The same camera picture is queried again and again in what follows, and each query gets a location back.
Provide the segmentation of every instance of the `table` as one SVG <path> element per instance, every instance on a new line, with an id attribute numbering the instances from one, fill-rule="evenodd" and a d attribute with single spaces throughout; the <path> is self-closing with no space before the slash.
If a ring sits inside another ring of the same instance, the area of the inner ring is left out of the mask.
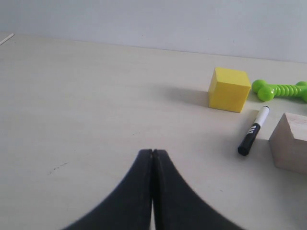
<path id="1" fill-rule="evenodd" d="M 191 188 L 247 230 L 307 226 L 307 176 L 274 167 L 268 138 L 298 101 L 274 99 L 248 157 L 236 149 L 264 105 L 208 108 L 214 67 L 295 84 L 307 64 L 15 35 L 0 46 L 0 226 L 55 230 L 121 181 L 138 151 L 166 149 Z"/>

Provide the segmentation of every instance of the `green toy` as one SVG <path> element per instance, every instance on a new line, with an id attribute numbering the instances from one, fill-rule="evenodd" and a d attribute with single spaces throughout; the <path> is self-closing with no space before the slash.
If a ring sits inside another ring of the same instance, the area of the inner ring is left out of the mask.
<path id="1" fill-rule="evenodd" d="M 274 97 L 301 97 L 307 102 L 307 82 L 300 81 L 296 85 L 268 85 L 264 80 L 256 80 L 251 86 L 253 92 L 264 102 Z"/>

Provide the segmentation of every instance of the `small white stick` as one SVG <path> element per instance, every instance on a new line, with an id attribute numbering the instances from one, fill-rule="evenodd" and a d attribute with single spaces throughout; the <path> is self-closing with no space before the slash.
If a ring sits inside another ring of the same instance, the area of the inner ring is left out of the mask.
<path id="1" fill-rule="evenodd" d="M 7 36 L 6 38 L 4 38 L 2 41 L 0 41 L 0 46 L 5 43 L 7 40 L 9 40 L 10 38 L 14 37 L 15 34 L 10 34 L 9 36 Z"/>

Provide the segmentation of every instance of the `cube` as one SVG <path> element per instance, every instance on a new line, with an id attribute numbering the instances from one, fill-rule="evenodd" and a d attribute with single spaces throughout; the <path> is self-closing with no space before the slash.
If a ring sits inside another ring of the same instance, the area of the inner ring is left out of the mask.
<path id="1" fill-rule="evenodd" d="M 209 107 L 240 113 L 250 89 L 246 72 L 215 68 L 209 87 Z"/>
<path id="2" fill-rule="evenodd" d="M 307 174 L 307 117 L 283 114 L 269 143 L 276 167 Z"/>

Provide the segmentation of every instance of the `scuff mark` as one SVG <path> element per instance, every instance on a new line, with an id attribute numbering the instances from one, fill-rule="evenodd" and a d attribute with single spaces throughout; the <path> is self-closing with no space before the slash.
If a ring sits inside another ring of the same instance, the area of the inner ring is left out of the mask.
<path id="1" fill-rule="evenodd" d="M 63 167 L 66 164 L 68 164 L 68 162 L 61 164 L 59 167 L 54 168 L 53 170 L 50 171 L 49 175 L 52 174 L 55 170 L 58 170 L 60 167 Z"/>

